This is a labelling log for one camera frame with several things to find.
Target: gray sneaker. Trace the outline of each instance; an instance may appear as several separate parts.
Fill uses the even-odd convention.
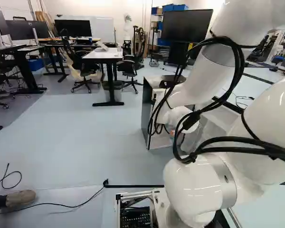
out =
[[[6,196],[5,205],[8,208],[29,204],[35,201],[36,193],[32,190],[18,191]]]

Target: desk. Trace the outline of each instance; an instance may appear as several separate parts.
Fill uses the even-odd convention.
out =
[[[108,73],[108,82],[109,82],[109,92],[110,92],[110,101],[104,103],[94,103],[93,106],[117,106],[124,105],[123,102],[115,101],[114,97],[114,84],[113,84],[113,73],[112,65],[114,68],[114,74],[116,76],[116,63],[123,59],[123,51],[117,51],[115,47],[109,47],[106,52],[96,52],[92,51],[82,58],[87,64],[90,62],[93,63],[106,63],[106,70]]]
[[[23,80],[27,84],[27,88],[20,89],[14,94],[41,94],[43,91],[47,90],[45,87],[38,87],[32,71],[29,68],[29,62],[26,59],[26,54],[29,52],[37,51],[43,49],[44,46],[35,47],[25,47],[13,53],[16,64],[20,69],[23,76]]]
[[[40,47],[27,47],[27,45],[13,45],[9,47],[0,47],[0,54],[12,54],[17,66],[23,76],[27,88],[17,91],[15,94],[41,94],[46,88],[38,87],[35,78],[29,68],[26,54],[32,51],[40,50]]]
[[[71,47],[74,48],[74,49],[82,49],[82,48],[86,48],[86,47],[87,48],[97,48],[98,46],[97,45],[93,45],[93,44],[74,44],[74,45],[71,45]],[[52,48],[55,49],[56,56],[57,56],[57,59],[58,59],[58,62],[59,62],[59,66],[60,66],[60,69],[61,69],[61,73],[58,72],[58,69],[57,69],[57,66],[56,66],[56,62],[54,60],[53,53],[52,53],[52,50],[51,50]],[[65,69],[64,69],[64,66],[63,66],[62,58],[60,56],[59,48],[63,48],[63,44],[57,43],[57,44],[46,44],[45,45],[45,51],[47,52],[47,54],[48,54],[48,56],[49,56],[49,58],[51,60],[51,63],[52,63],[52,66],[53,66],[55,72],[45,73],[44,75],[62,75],[62,77],[58,80],[58,82],[62,82],[64,79],[66,79],[67,74],[65,73]]]
[[[89,40],[89,38],[70,38],[70,40]],[[61,38],[43,38],[43,39],[38,39],[39,42],[47,42],[47,41],[62,41]],[[92,38],[92,42],[98,42],[100,41],[99,38]]]

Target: monitor stand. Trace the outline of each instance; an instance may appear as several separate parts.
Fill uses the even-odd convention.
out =
[[[167,63],[182,65],[186,61],[189,43],[171,42]]]

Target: cardboard box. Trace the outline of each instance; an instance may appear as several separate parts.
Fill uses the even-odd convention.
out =
[[[157,21],[152,21],[152,28],[157,28]]]
[[[162,15],[162,8],[157,8],[157,15]]]

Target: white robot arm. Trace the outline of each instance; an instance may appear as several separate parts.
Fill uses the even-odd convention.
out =
[[[230,0],[211,31],[239,45],[255,46],[271,29],[285,29],[285,0]],[[243,52],[248,56],[252,50],[245,48]],[[204,47],[187,81],[175,86],[167,99],[172,109],[165,103],[158,111],[157,123],[176,125],[191,112],[183,105],[210,100],[232,77],[234,63],[230,47]],[[229,136],[252,138],[253,134],[285,148],[285,79],[255,99],[242,117]],[[224,146],[252,147],[242,142],[224,142]],[[270,185],[284,182],[285,161],[239,152],[205,153],[195,163],[172,159],[164,169],[164,181],[172,210],[186,226],[200,228],[212,221],[216,210],[255,200]]]

